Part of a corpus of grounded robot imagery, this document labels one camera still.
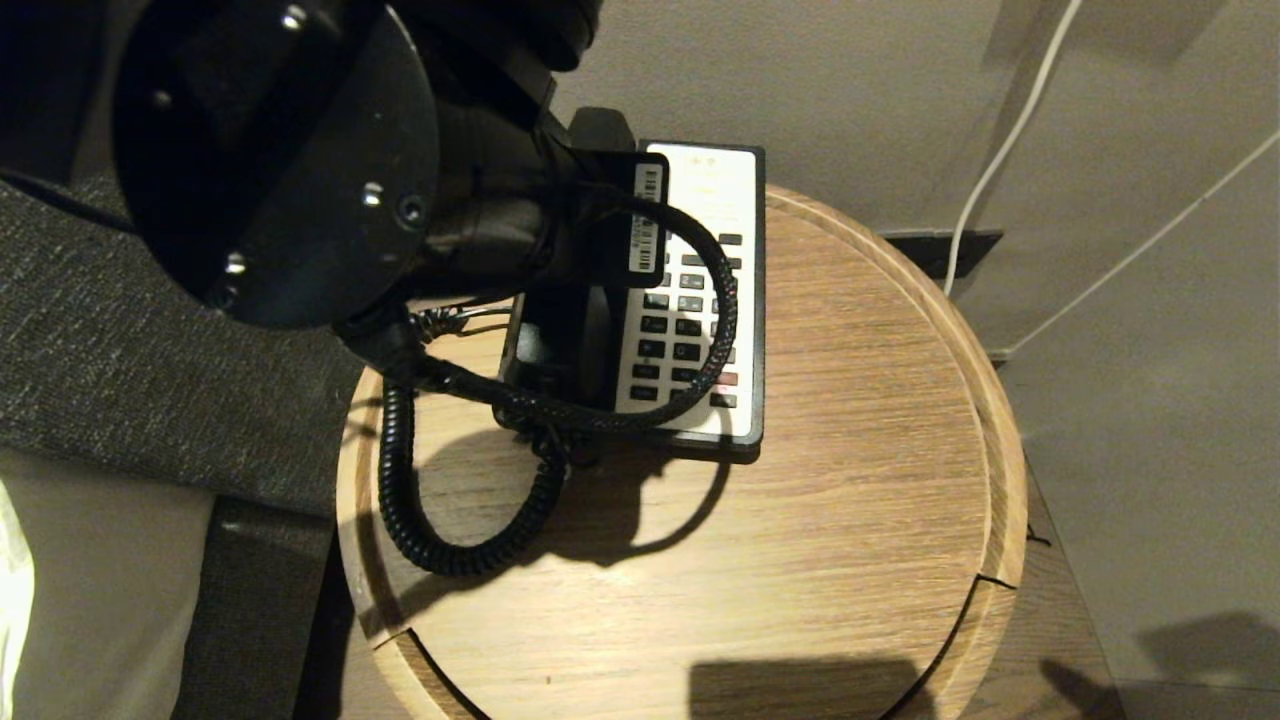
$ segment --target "wooden table top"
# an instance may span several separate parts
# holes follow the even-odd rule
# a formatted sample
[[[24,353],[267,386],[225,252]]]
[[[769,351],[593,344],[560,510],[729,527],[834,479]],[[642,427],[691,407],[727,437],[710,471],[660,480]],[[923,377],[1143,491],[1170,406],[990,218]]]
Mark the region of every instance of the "wooden table top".
[[[620,447],[511,569],[428,575],[378,516],[380,379],[338,471],[343,562],[416,717],[957,716],[1012,611],[1027,488],[991,364],[937,287],[849,218],[768,191],[767,396],[751,465]],[[495,373],[503,333],[431,352]],[[471,543],[534,457],[488,406],[417,401],[436,530]]]

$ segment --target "black coiled cord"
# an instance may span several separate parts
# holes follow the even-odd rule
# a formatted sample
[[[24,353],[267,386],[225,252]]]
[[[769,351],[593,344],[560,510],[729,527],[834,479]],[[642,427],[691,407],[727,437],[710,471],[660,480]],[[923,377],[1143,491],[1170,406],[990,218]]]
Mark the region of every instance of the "black coiled cord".
[[[737,281],[728,258],[712,233],[686,213],[669,205],[635,197],[611,186],[584,186],[599,205],[645,217],[678,234],[698,252],[712,278],[719,305],[716,337],[707,360],[689,383],[666,405],[644,413],[607,413],[566,402],[547,395],[476,375],[475,373],[425,356],[417,387],[492,405],[541,427],[534,437],[534,454],[540,462],[534,487],[511,523],[497,536],[471,547],[440,538],[422,511],[417,475],[413,473],[413,396],[415,389],[392,378],[384,379],[383,434],[378,468],[378,501],[383,523],[401,553],[419,568],[439,575],[479,575],[495,570],[532,542],[559,500],[568,469],[567,451],[556,441],[556,428],[589,432],[640,432],[673,420],[701,400],[728,361],[737,333]]]
[[[440,538],[422,511],[413,471],[413,395],[387,379],[383,384],[383,436],[378,461],[378,505],[387,533],[410,562],[438,575],[480,575],[511,562],[543,529],[559,500],[567,460],[550,433],[534,438],[539,457],[534,487],[511,523],[476,546]]]

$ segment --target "gray fabric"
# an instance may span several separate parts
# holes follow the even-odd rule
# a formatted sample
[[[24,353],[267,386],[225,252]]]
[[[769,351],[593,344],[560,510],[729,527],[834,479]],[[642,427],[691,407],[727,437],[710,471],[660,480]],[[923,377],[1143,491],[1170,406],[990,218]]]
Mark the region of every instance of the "gray fabric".
[[[329,519],[218,500],[174,720],[292,716],[333,532]]]
[[[108,178],[79,197],[123,213]],[[137,238],[0,183],[0,446],[330,516],[360,364],[216,316]]]

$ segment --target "barcode label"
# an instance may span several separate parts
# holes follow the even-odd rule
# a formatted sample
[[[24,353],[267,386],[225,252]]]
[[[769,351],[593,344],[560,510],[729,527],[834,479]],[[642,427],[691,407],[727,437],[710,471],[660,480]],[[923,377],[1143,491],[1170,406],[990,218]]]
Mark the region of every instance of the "barcode label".
[[[636,197],[658,201],[662,197],[662,165],[640,163],[636,165]],[[658,255],[658,225],[649,218],[631,217],[631,258],[627,269],[632,273],[652,273]]]

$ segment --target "white cable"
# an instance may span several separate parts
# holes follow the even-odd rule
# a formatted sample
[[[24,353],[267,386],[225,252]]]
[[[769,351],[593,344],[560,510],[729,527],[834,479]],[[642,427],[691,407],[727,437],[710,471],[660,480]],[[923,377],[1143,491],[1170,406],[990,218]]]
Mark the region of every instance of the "white cable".
[[[951,286],[956,281],[956,264],[960,261],[960,236],[969,222],[969,214],[973,213],[973,206],[978,204],[978,199],[982,197],[982,191],[991,182],[991,177],[996,174],[1009,151],[1014,149],[1018,136],[1027,127],[1027,120],[1032,118],[1036,104],[1039,102],[1039,96],[1044,91],[1044,82],[1048,79],[1048,73],[1053,69],[1053,60],[1057,59],[1057,51],[1062,47],[1062,38],[1066,37],[1066,29],[1071,27],[1071,20],[1075,19],[1075,12],[1080,9],[1083,0],[1071,0],[1071,4],[1066,6],[1066,12],[1062,13],[1062,18],[1057,22],[1057,28],[1053,31],[1053,38],[1050,40],[1048,47],[1044,50],[1044,59],[1041,60],[1039,72],[1036,73],[1036,83],[1032,85],[1032,94],[1027,96],[1023,113],[1018,115],[1018,122],[1009,131],[1005,143],[1000,146],[1000,151],[991,159],[991,164],[983,170],[982,177],[978,178],[978,184],[973,186],[973,192],[969,193],[969,200],[964,204],[964,210],[960,213],[960,222],[956,223],[956,229],[951,234],[951,252],[947,255],[947,279],[942,284],[942,292],[947,297],[951,296]]]

